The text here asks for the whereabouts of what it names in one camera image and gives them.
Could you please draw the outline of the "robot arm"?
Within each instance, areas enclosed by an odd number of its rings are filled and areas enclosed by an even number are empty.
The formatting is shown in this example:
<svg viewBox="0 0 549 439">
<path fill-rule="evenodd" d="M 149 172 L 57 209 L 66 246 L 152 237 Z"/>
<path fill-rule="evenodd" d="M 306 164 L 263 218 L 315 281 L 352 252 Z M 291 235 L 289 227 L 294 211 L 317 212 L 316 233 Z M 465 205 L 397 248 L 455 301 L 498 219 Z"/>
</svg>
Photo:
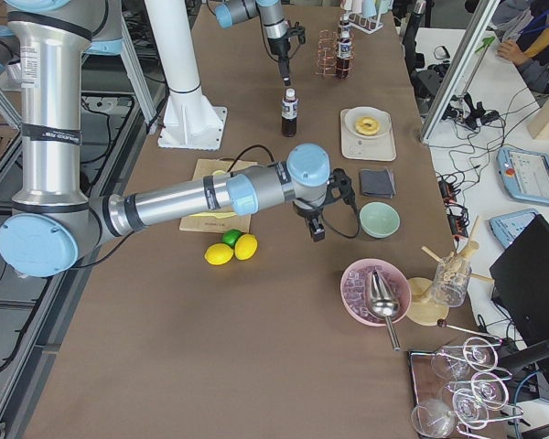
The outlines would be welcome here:
<svg viewBox="0 0 549 439">
<path fill-rule="evenodd" d="M 305 44 L 306 31 L 298 22 L 291 25 L 285 18 L 281 1 L 225 1 L 215 7 L 214 15 L 222 28 L 258 17 L 266 53 L 277 64 L 284 85 L 291 85 L 290 60 L 297 51 L 297 48 L 291 51 L 291 40 L 295 37 L 298 46 Z"/>
<path fill-rule="evenodd" d="M 119 53 L 122 11 L 116 1 L 12 1 L 8 24 L 20 43 L 23 186 L 0 228 L 0 253 L 16 271 L 49 277 L 116 237 L 204 211 L 243 216 L 292 202 L 314 240 L 323 208 L 353 204 L 350 179 L 327 152 L 301 144 L 267 166 L 206 176 L 128 197 L 88 198 L 80 187 L 81 57 Z"/>
</svg>

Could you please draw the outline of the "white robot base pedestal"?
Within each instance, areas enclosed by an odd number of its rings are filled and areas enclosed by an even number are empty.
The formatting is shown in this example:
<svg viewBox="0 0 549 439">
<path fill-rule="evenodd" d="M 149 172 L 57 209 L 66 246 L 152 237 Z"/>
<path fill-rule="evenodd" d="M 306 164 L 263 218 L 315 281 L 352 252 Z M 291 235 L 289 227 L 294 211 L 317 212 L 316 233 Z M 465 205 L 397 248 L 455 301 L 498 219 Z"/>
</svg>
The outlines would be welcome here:
<svg viewBox="0 0 549 439">
<path fill-rule="evenodd" d="M 145 8 L 169 90 L 158 145 L 218 150 L 227 109 L 212 105 L 202 92 L 185 3 L 146 0 Z"/>
</svg>

